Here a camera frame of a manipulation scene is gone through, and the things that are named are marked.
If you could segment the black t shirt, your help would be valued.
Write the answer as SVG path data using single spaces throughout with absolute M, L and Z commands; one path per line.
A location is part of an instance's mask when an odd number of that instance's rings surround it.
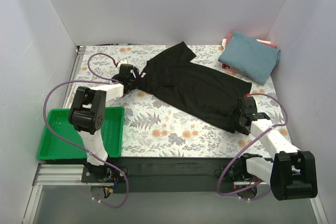
M 196 57 L 181 42 L 148 60 L 136 87 L 206 123 L 234 133 L 238 98 L 251 83 L 191 61 Z

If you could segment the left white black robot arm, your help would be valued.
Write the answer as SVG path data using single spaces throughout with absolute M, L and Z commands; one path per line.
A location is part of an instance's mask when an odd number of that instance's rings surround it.
M 127 63 L 118 64 L 117 69 L 117 84 L 79 87 L 69 112 L 69 123 L 79 133 L 84 148 L 88 150 L 85 167 L 100 182 L 108 181 L 112 175 L 111 168 L 104 163 L 108 159 L 108 153 L 101 133 L 106 103 L 135 89 L 135 81 L 140 76 L 138 68 Z

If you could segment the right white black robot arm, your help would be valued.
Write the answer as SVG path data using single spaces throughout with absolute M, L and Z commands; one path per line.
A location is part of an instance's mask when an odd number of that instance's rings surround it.
M 265 182 L 277 200 L 314 198 L 318 194 L 315 157 L 291 144 L 278 131 L 280 124 L 273 124 L 264 112 L 258 112 L 251 94 L 238 98 L 238 105 L 229 117 L 229 127 L 245 135 L 255 136 L 272 160 L 259 154 L 241 150 L 224 168 L 219 177 Z

